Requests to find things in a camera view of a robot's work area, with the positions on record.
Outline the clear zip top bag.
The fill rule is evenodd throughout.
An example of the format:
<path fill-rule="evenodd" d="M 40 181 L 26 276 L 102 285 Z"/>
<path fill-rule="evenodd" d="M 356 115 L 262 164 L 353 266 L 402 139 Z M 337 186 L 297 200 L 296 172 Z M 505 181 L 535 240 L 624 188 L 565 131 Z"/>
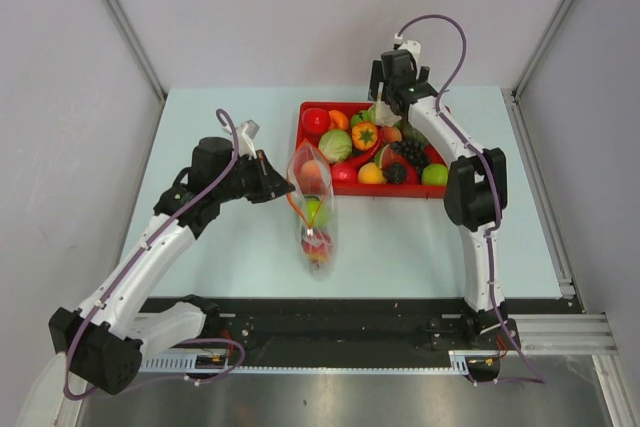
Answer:
<path fill-rule="evenodd" d="M 286 180 L 294 187 L 287 201 L 297 216 L 296 243 L 310 275 L 326 280 L 334 270 L 338 220 L 330 164 L 303 140 L 291 156 Z"/>

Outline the white cauliflower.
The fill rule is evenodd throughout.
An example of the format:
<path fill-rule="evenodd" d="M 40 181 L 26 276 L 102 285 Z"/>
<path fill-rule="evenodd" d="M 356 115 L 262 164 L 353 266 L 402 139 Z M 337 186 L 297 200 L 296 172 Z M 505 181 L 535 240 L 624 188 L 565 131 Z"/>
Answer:
<path fill-rule="evenodd" d="M 374 102 L 368 109 L 370 121 L 379 127 L 396 126 L 402 117 L 392 112 L 391 107 L 383 101 Z"/>

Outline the dark purple fruit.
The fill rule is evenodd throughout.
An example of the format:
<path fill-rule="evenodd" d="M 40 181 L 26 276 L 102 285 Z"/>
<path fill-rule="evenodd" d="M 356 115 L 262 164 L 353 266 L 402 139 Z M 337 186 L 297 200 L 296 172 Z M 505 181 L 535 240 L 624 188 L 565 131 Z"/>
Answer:
<path fill-rule="evenodd" d="M 408 170 L 402 163 L 393 162 L 383 169 L 383 175 L 387 183 L 401 185 L 408 179 Z"/>

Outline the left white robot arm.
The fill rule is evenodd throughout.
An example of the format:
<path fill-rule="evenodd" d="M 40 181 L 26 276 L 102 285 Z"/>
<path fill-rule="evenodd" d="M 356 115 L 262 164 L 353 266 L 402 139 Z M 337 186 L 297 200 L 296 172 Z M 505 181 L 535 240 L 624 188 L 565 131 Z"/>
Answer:
<path fill-rule="evenodd" d="M 67 370 L 91 390 L 123 392 L 142 363 L 174 346 L 225 342 L 220 308 L 196 295 L 179 299 L 160 314 L 137 315 L 168 269 L 220 214 L 223 204 L 246 199 L 269 202 L 293 185 L 265 153 L 241 154 L 240 144 L 206 137 L 194 147 L 189 166 L 161 194 L 137 246 L 75 310 L 58 308 L 49 320 L 56 352 Z"/>

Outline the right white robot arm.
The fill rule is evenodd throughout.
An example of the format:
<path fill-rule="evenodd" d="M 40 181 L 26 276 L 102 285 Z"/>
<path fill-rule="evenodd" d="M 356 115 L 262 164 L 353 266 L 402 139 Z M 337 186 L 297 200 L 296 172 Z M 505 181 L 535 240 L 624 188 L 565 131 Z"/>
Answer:
<path fill-rule="evenodd" d="M 484 348 L 507 318 L 497 268 L 497 232 L 508 200 L 506 155 L 483 147 L 460 126 L 406 47 L 381 54 L 371 86 L 394 115 L 426 137 L 448 168 L 444 208 L 459 228 L 465 265 L 461 335 L 469 346 Z"/>

